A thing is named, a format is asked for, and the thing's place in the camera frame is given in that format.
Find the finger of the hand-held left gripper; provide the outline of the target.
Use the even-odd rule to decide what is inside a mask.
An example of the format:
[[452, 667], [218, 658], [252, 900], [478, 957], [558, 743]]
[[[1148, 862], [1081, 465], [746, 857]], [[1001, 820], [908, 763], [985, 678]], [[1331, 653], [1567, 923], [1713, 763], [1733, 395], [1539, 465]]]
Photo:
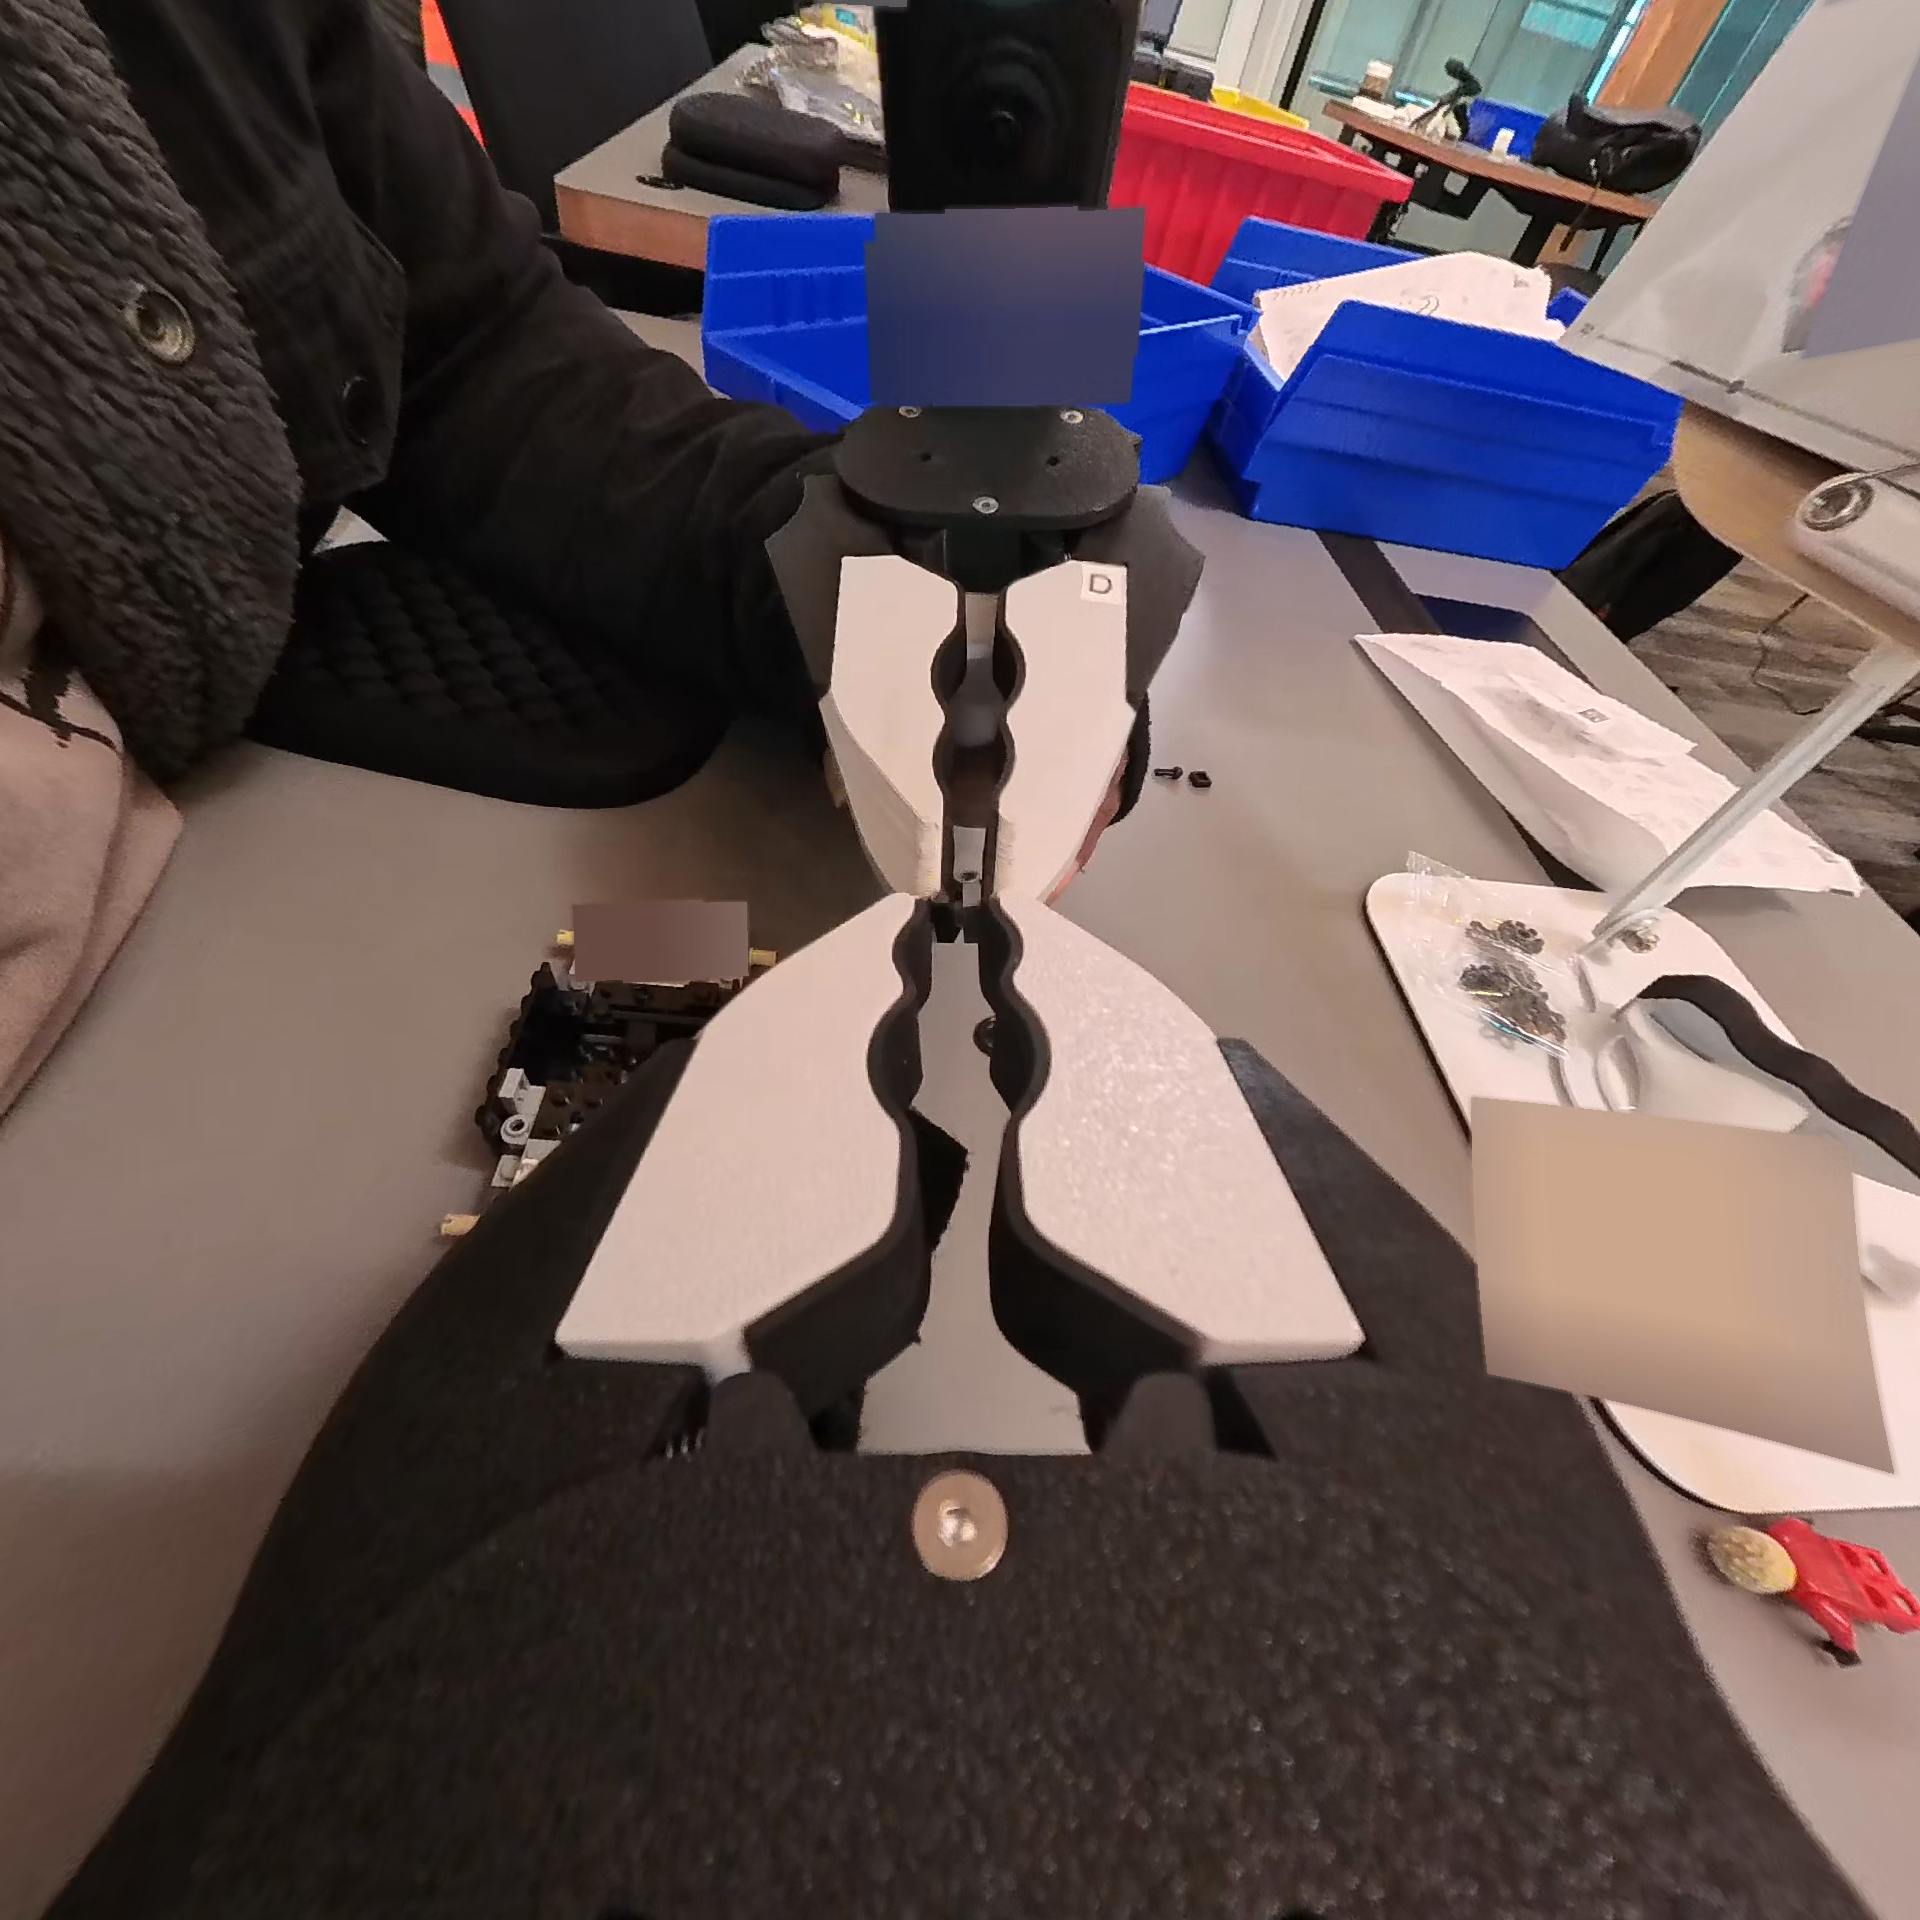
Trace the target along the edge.
[[1127, 570], [1066, 559], [975, 599], [981, 903], [1055, 900], [1118, 822], [1137, 705]]
[[961, 627], [947, 579], [901, 556], [843, 559], [821, 710], [857, 839], [894, 894], [932, 898], [943, 885], [934, 665]]

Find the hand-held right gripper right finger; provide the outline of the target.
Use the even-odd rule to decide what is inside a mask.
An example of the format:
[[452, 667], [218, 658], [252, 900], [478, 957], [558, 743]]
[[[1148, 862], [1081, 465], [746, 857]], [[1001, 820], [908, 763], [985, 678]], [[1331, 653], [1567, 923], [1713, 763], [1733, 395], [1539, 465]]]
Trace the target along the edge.
[[1214, 1029], [1038, 898], [974, 931], [1007, 1111], [993, 1314], [1089, 1445], [1146, 1378], [1355, 1356], [1357, 1313]]

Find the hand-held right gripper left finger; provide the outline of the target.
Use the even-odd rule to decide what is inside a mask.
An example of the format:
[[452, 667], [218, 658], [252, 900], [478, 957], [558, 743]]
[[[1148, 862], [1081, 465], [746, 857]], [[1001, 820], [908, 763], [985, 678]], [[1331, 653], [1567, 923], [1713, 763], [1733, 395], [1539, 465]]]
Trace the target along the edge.
[[775, 1387], [826, 1453], [921, 1342], [970, 1149], [921, 1114], [934, 913], [889, 894], [643, 1075], [637, 1154], [582, 1255], [551, 1381], [661, 1447]]

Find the toy brick car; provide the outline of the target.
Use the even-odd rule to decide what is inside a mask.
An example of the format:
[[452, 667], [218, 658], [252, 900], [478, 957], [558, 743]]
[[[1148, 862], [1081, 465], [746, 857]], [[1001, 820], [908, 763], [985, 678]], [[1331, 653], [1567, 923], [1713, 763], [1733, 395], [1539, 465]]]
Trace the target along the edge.
[[497, 1158], [481, 1209], [529, 1180], [665, 1045], [695, 1041], [779, 959], [772, 948], [750, 948], [739, 979], [661, 985], [575, 977], [569, 927], [551, 948], [518, 1002], [474, 1114]]

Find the person's left forearm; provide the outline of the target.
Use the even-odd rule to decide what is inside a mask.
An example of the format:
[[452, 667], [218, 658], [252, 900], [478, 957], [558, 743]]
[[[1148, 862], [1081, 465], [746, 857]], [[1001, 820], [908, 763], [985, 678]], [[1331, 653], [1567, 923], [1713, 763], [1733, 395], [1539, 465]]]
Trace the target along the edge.
[[765, 541], [831, 439], [726, 401], [569, 281], [457, 113], [394, 75], [372, 233], [405, 276], [397, 425], [347, 508], [629, 653], [826, 743]]

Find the grey desk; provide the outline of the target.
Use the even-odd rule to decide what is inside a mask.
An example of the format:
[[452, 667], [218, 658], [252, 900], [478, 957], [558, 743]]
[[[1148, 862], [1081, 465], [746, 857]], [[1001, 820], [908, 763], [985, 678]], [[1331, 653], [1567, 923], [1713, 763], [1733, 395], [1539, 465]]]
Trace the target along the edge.
[[[1207, 571], [1148, 787], [1063, 913], [1252, 1043], [1454, 1237], [1468, 1141], [1359, 895], [1425, 852], [1534, 879], [1502, 810], [1354, 646], [1313, 537], [1175, 517]], [[679, 793], [555, 812], [257, 745], [180, 796], [146, 917], [5, 1117], [5, 1916], [118, 1814], [284, 1489], [486, 1182], [478, 1075], [569, 910], [753, 907], [790, 954], [874, 873], [811, 757], [739, 726]]]

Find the person's left hand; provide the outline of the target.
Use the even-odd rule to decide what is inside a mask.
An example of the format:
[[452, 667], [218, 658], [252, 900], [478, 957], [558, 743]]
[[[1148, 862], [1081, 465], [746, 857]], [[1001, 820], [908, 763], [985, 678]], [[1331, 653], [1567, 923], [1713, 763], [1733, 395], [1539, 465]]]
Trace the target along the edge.
[[1097, 850], [1099, 839], [1107, 830], [1116, 827], [1116, 822], [1124, 820], [1130, 812], [1139, 805], [1139, 798], [1146, 788], [1149, 772], [1149, 700], [1140, 700], [1137, 708], [1137, 717], [1131, 732], [1127, 735], [1124, 755], [1116, 766], [1110, 787], [1105, 799], [1094, 807], [1094, 814], [1089, 822], [1089, 831], [1081, 842], [1081, 849], [1071, 857], [1071, 867], [1068, 878], [1060, 887], [1070, 885], [1089, 863], [1093, 852]]

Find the red plastic bin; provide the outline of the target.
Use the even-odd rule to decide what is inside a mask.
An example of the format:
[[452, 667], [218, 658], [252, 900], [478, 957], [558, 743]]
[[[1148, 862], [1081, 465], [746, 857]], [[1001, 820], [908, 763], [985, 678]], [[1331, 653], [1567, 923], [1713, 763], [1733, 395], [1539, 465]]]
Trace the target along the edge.
[[1116, 209], [1143, 211], [1143, 262], [1211, 281], [1246, 219], [1364, 238], [1411, 180], [1331, 138], [1127, 86], [1110, 180]]

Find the black zip pouch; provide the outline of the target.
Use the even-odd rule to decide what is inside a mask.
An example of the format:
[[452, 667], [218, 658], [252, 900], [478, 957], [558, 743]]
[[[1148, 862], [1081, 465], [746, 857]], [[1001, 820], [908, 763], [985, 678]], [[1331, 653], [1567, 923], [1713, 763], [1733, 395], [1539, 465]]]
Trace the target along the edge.
[[658, 175], [718, 198], [772, 211], [822, 211], [838, 198], [843, 140], [826, 122], [757, 93], [693, 92], [667, 113]]

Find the clear bag of black parts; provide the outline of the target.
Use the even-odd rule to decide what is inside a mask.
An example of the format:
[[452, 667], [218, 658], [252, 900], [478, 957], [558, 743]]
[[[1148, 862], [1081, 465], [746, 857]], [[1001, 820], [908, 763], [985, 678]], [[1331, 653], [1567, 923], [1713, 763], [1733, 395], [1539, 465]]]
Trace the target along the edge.
[[1466, 1019], [1502, 1046], [1546, 1051], [1551, 1066], [1567, 1066], [1577, 1051], [1625, 1049], [1635, 1026], [1625, 1002], [1599, 995], [1599, 966], [1653, 954], [1660, 910], [1588, 950], [1588, 933], [1548, 918], [1541, 905], [1506, 907], [1485, 879], [1429, 855], [1406, 855], [1398, 879], [1403, 895], [1383, 948], [1411, 1011]]

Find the black mesh chair seat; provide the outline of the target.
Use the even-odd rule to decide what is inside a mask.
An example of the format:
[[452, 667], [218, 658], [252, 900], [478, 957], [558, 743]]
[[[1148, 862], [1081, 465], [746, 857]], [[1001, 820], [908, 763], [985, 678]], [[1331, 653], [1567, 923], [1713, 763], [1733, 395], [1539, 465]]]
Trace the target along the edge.
[[303, 567], [247, 741], [542, 810], [625, 810], [693, 780], [732, 726], [522, 597], [394, 541]]

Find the clear plastic bags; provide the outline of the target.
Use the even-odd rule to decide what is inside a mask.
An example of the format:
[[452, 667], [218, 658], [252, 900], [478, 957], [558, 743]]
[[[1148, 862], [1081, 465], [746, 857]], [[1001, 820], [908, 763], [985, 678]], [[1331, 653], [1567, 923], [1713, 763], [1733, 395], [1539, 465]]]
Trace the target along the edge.
[[879, 145], [879, 65], [861, 38], [799, 27], [753, 51], [743, 86], [841, 134]]

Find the wooden table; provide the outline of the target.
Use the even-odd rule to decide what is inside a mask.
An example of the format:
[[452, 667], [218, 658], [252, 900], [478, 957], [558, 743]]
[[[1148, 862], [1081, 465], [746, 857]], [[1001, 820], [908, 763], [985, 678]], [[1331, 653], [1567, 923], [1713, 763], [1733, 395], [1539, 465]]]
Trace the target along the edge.
[[1523, 268], [1566, 265], [1594, 238], [1594, 260], [1622, 229], [1641, 229], [1660, 198], [1577, 182], [1527, 159], [1497, 157], [1469, 142], [1443, 140], [1390, 123], [1355, 102], [1331, 100], [1322, 114], [1338, 129], [1338, 145], [1411, 180], [1407, 209], [1466, 222], [1485, 196], [1500, 196], [1527, 217], [1511, 257]]
[[665, 175], [661, 155], [671, 106], [705, 92], [739, 93], [750, 66], [753, 47], [733, 51], [714, 70], [561, 170], [561, 236], [585, 250], [699, 273], [707, 262], [710, 219], [772, 214], [771, 209], [750, 202], [658, 182]]

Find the white paper sheets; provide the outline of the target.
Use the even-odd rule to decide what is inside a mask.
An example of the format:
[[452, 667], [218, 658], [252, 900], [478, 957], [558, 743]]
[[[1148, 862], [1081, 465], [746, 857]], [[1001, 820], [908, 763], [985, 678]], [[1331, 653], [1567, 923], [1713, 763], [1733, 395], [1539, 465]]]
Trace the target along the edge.
[[1567, 325], [1550, 316], [1550, 302], [1551, 283], [1539, 268], [1473, 252], [1418, 257], [1261, 290], [1252, 338], [1266, 364], [1285, 375], [1300, 366], [1342, 305], [1558, 340]]

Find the white instruction paper sheet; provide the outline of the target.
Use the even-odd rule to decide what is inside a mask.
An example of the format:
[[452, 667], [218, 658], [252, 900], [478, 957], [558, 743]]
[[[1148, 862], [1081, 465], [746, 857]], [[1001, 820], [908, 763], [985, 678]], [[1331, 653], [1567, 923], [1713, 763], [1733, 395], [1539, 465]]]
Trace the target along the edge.
[[1525, 643], [1377, 633], [1355, 645], [1534, 842], [1606, 894], [1738, 793], [1685, 735]]

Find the white curved plastic part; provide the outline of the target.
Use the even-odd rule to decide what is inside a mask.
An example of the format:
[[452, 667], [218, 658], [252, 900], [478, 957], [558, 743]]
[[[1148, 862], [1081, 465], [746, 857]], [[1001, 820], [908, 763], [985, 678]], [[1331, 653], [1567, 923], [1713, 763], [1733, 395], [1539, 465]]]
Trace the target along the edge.
[[1599, 1114], [1706, 1121], [1769, 1134], [1801, 1129], [1810, 1105], [1738, 1053], [1699, 1011], [1636, 998], [1567, 1015], [1564, 1099]]

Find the orange reflective vest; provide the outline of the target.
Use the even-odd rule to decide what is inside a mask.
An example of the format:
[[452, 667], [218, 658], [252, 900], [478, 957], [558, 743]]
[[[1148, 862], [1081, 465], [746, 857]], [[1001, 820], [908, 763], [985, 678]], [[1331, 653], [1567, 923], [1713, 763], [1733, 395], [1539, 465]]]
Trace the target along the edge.
[[427, 78], [437, 84], [439, 93], [451, 100], [470, 138], [485, 146], [486, 142], [478, 126], [469, 86], [457, 54], [452, 52], [441, 7], [437, 3], [419, 3], [419, 27], [423, 41], [423, 68]]

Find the beige sweatshirt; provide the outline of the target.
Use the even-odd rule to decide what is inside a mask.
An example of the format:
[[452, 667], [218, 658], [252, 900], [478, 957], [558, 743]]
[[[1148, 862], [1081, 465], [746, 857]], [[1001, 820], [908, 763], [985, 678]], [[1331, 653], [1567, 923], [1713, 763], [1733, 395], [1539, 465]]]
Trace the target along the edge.
[[78, 1019], [164, 876], [183, 818], [65, 658], [3, 549], [3, 1107]]

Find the instruction booklet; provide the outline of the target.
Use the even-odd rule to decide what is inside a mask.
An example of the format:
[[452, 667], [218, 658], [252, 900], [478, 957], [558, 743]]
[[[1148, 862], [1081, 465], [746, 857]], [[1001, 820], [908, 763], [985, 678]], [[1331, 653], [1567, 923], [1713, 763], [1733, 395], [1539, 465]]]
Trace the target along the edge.
[[1812, 5], [1566, 348], [1844, 469], [1918, 460], [1918, 5]]

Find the black fleece jacket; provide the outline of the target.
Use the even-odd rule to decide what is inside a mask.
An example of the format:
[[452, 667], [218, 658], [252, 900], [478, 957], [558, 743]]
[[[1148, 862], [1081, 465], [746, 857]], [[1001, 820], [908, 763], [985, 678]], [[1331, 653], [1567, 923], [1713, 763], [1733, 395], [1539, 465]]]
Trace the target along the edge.
[[3, 5], [3, 508], [65, 653], [174, 781], [289, 639], [302, 484], [252, 325], [82, 5]]

